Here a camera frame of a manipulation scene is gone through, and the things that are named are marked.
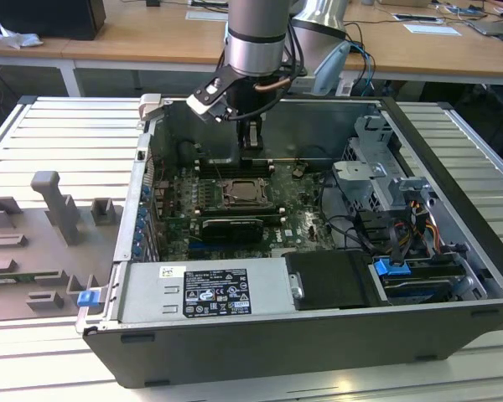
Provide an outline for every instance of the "paper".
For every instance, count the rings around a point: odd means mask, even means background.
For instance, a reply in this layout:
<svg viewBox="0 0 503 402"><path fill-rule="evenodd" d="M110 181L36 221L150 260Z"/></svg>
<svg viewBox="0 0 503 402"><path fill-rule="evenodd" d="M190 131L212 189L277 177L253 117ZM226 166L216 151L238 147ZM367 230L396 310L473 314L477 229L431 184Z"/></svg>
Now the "paper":
<svg viewBox="0 0 503 402"><path fill-rule="evenodd" d="M9 29L5 29L1 24L0 32L0 40L7 46L11 46L16 50L19 50L21 46L30 47L43 44L39 36L35 33L16 33Z"/></svg>
<svg viewBox="0 0 503 402"><path fill-rule="evenodd" d="M404 26L412 34L415 33L415 34L462 36L462 34L459 31L451 27L436 27L433 25L411 25L409 23L405 23Z"/></svg>
<svg viewBox="0 0 503 402"><path fill-rule="evenodd" d="M186 19L195 21L218 21L225 23L227 22L227 17L227 13L210 13L206 11L188 11L186 13Z"/></svg>

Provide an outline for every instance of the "blue cable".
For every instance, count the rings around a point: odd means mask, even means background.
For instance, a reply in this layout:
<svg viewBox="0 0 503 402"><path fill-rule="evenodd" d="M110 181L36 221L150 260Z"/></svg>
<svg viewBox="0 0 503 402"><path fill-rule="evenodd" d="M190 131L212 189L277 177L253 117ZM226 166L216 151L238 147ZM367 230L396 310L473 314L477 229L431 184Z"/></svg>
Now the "blue cable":
<svg viewBox="0 0 503 402"><path fill-rule="evenodd" d="M367 88L369 88L369 84L371 83L371 59L369 58L369 55L367 54L367 52L365 50L363 50L360 46L358 46L357 44L355 44L354 42L350 42L349 43L356 49L358 50L362 55L363 57L366 59L366 62L367 62L367 66L368 66L368 73L367 73L367 80L366 80L366 86L363 90L363 92L361 92L361 96L363 96L366 92L367 92Z"/></svg>

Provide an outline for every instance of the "power supply label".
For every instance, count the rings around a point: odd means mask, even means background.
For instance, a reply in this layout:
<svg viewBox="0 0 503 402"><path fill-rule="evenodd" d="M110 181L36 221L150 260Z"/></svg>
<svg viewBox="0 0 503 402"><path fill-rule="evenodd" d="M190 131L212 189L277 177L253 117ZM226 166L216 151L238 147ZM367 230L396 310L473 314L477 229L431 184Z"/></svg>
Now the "power supply label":
<svg viewBox="0 0 503 402"><path fill-rule="evenodd" d="M186 271L183 293L187 318L252 314L246 270Z"/></svg>

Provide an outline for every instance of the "computer case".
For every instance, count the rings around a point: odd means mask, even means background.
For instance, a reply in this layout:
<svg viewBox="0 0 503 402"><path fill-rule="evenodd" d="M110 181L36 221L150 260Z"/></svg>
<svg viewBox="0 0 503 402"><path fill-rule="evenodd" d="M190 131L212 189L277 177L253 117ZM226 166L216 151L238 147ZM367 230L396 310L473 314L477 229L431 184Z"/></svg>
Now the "computer case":
<svg viewBox="0 0 503 402"><path fill-rule="evenodd" d="M0 0L0 23L21 34L93 40L105 19L103 0Z"/></svg>

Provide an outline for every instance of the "aluminum profile table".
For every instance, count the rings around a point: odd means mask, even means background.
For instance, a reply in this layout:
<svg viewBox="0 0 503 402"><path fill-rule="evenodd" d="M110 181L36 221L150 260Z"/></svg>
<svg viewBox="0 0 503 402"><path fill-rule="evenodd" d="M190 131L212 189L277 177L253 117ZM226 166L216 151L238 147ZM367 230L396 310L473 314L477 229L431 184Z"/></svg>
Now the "aluminum profile table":
<svg viewBox="0 0 503 402"><path fill-rule="evenodd" d="M503 160L455 111L437 104L401 103L426 143L503 241ZM416 176L416 162L401 149Z"/></svg>
<svg viewBox="0 0 503 402"><path fill-rule="evenodd" d="M454 112L432 104L401 108L503 239L503 162ZM131 150L142 132L136 109L136 99L38 98L17 106L0 129L0 190L21 197L24 208L40 206L37 194L28 193L26 173L56 168L79 203L108 191L124 200ZM503 400L503 331L485 334L445 361L130 390L90 351L74 321L0 322L0 401L87 395L164 402ZM236 369L245 363L236 358Z"/></svg>

